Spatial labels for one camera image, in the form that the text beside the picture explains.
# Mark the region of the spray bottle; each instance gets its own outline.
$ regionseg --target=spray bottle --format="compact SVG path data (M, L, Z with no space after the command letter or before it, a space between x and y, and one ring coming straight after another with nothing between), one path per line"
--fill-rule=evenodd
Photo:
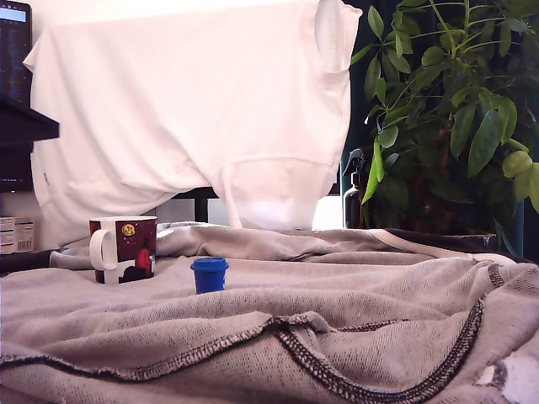
M344 194L344 227L347 229L366 229L364 206L361 204L366 192L368 180L365 173L366 158L362 149L355 149L350 158L344 176L352 176L352 188Z

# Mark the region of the white t-shirt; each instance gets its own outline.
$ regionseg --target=white t-shirt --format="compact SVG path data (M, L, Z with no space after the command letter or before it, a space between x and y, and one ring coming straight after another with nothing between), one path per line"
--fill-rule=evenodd
M47 29L26 63L33 108L61 123L32 156L57 241L209 185L231 226L310 228L349 127L360 16L298 0Z

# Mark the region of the computer monitor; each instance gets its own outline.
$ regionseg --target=computer monitor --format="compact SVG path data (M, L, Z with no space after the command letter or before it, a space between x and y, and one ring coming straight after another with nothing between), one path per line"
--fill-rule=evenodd
M32 8L0 0L0 94L25 106L30 105L32 75L23 60L31 48ZM0 146L0 193L32 190L32 149L31 142Z
M23 61L32 49L32 8L0 0L0 93L30 105L32 74Z

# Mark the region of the blue bottle cap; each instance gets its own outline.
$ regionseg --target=blue bottle cap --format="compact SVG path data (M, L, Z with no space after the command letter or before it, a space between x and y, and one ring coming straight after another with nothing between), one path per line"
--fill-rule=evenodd
M227 260L220 257L199 258L191 264L191 269L201 272L221 272L228 267Z

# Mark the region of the cardboard box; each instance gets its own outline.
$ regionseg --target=cardboard box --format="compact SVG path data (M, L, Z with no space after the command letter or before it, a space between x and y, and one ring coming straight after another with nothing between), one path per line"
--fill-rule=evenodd
M0 217L0 254L34 251L34 221L29 217Z

